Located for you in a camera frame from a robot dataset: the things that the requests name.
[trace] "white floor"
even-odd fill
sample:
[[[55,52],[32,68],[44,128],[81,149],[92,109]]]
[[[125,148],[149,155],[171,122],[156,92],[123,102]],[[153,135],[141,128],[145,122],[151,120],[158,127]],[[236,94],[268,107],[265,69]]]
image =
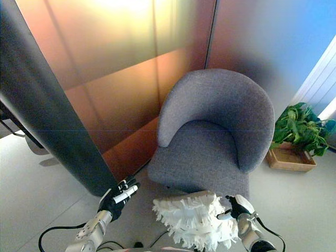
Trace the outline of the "white floor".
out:
[[[56,225],[78,225],[92,218],[99,198],[90,195],[50,154],[36,155],[24,138],[0,139],[0,245],[3,252],[36,252],[40,233]],[[336,247],[336,154],[317,157],[308,173],[272,170],[263,163],[250,173],[251,202],[266,226],[286,240],[287,251],[334,251]],[[121,217],[109,225],[105,240],[125,247],[148,246],[165,231],[151,211],[156,197],[175,194],[137,175],[141,188]],[[54,230],[43,241],[46,252],[64,251],[76,230]],[[278,250],[281,242],[266,234]],[[175,245],[167,234],[158,246]],[[219,246],[217,251],[227,251]],[[238,242],[232,252],[245,251]]]

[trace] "copper wall panel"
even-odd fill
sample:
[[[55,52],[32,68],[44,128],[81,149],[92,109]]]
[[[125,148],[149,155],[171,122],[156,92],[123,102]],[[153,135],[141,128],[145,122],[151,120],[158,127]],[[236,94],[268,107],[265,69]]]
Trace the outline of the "copper wall panel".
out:
[[[153,119],[169,90],[204,67],[215,1],[16,3],[114,175],[134,171],[155,150]]]

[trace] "potted plant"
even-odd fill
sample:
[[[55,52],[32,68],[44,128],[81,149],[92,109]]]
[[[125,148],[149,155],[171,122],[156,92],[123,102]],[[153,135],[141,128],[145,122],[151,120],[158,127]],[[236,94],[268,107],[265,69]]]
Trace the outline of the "potted plant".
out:
[[[316,166],[313,156],[323,156],[326,138],[335,133],[334,120],[320,120],[306,103],[288,106],[276,121],[267,153],[271,168],[308,171]]]

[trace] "white feather duster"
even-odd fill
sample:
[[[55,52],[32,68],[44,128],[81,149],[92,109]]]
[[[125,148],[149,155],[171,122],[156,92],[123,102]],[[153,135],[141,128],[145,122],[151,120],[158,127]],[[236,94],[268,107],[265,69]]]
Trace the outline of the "white feather duster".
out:
[[[183,196],[155,199],[153,211],[157,221],[168,226],[169,236],[173,234],[175,243],[183,241],[183,247],[195,246],[215,251],[218,242],[229,249],[235,242],[237,222],[234,219],[218,220],[216,216],[225,211],[220,197],[210,191],[202,191]]]

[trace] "robotic arm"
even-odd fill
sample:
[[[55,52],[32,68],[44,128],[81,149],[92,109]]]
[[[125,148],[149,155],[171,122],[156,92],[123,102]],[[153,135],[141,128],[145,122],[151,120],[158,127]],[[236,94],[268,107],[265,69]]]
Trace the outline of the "robotic arm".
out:
[[[98,213],[78,232],[66,252],[94,252],[103,241],[107,225],[118,219],[126,202],[138,188],[134,176],[128,176],[115,189],[109,189],[101,198]]]
[[[81,225],[82,229],[78,232],[75,240],[67,247],[65,252],[96,251],[103,241],[107,225],[119,218],[126,202],[137,192],[139,187],[140,184],[136,182],[134,176],[128,176],[118,184],[117,188],[109,189],[100,200],[96,216]],[[219,214],[217,218],[222,220],[234,218],[237,220],[238,237],[242,240],[241,242],[248,252],[277,252],[274,245],[267,241],[262,232],[258,229],[255,223],[256,220],[263,228],[281,238],[284,247],[283,252],[285,251],[286,246],[282,237],[263,225],[248,200],[241,195],[234,197],[226,196],[226,198],[230,201],[232,209],[223,214]]]
[[[238,222],[238,237],[242,240],[246,251],[248,252],[277,252],[272,243],[267,241],[262,232],[258,229],[255,220],[257,220],[263,228],[278,236],[282,241],[282,237],[270,231],[261,222],[257,212],[251,203],[241,195],[235,197],[226,196],[232,205],[232,209],[217,216],[218,219],[234,218]]]

